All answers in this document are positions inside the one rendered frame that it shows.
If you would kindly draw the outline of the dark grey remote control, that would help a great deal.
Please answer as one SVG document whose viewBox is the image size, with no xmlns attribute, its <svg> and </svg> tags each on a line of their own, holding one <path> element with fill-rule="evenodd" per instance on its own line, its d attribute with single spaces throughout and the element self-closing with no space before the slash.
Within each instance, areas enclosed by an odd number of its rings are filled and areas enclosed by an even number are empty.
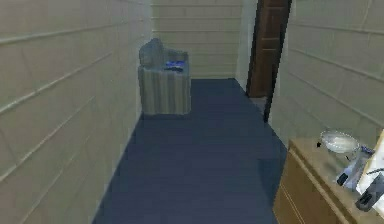
<svg viewBox="0 0 384 224">
<path fill-rule="evenodd" d="M 356 207 L 364 212 L 368 212 L 384 194 L 384 176 L 379 174 L 365 192 L 356 201 Z"/>
</svg>

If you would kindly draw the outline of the brown wooden room door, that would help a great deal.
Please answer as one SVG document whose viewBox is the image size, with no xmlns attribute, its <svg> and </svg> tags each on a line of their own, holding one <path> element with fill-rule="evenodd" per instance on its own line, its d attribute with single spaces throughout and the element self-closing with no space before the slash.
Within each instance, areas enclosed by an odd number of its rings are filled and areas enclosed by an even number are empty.
<svg viewBox="0 0 384 224">
<path fill-rule="evenodd" d="M 252 36 L 246 95 L 265 99 L 269 120 L 292 0 L 258 0 Z"/>
</svg>

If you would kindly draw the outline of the clear glass bowl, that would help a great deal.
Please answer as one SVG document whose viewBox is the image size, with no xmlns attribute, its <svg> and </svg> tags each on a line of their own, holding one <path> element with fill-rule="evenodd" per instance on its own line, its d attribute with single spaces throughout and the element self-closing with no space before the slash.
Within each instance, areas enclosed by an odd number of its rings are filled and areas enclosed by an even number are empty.
<svg viewBox="0 0 384 224">
<path fill-rule="evenodd" d="M 323 131 L 320 140 L 328 150 L 338 154 L 354 152 L 360 147 L 354 137 L 336 130 Z"/>
</svg>

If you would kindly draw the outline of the blue item inside bin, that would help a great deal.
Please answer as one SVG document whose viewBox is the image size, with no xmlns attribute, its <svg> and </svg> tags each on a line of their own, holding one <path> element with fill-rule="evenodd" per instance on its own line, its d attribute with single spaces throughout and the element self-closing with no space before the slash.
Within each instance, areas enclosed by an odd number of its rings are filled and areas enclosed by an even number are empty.
<svg viewBox="0 0 384 224">
<path fill-rule="evenodd" d="M 184 61 L 167 61 L 165 64 L 165 70 L 182 72 L 185 67 Z"/>
</svg>

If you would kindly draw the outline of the light wooden cabinet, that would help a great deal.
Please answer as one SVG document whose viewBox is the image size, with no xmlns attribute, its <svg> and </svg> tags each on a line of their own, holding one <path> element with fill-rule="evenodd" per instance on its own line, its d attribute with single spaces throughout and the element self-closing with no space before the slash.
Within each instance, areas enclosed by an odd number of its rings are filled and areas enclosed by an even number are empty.
<svg viewBox="0 0 384 224">
<path fill-rule="evenodd" d="M 274 199 L 278 224 L 384 224 L 356 208 L 359 194 L 336 183 L 346 163 L 316 138 L 291 139 Z"/>
</svg>

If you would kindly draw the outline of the large grey green trash bin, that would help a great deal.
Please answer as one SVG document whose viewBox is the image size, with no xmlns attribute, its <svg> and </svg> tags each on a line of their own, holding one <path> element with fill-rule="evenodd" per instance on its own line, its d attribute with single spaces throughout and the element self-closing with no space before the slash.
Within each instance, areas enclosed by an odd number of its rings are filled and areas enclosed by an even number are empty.
<svg viewBox="0 0 384 224">
<path fill-rule="evenodd" d="M 139 50 L 138 80 L 147 115 L 185 115 L 191 111 L 191 75 L 186 51 L 166 48 L 153 38 Z M 182 72 L 165 70 L 167 61 L 184 61 Z"/>
</svg>

